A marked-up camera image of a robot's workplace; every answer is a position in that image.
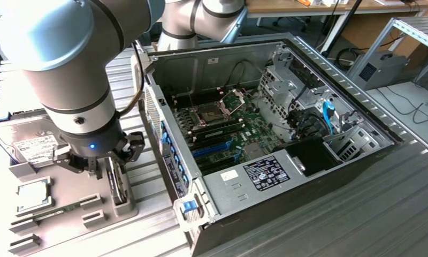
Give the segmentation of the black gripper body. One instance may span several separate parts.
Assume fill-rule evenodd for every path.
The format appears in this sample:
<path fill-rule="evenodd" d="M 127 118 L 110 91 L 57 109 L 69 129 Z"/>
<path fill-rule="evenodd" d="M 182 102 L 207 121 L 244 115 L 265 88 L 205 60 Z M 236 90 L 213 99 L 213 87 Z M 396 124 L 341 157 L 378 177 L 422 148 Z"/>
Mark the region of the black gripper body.
<path fill-rule="evenodd" d="M 118 126 L 105 126 L 85 134 L 61 131 L 61 137 L 70 146 L 74 154 L 81 157 L 101 157 L 113 150 L 118 151 L 125 145 L 125 136 Z"/>

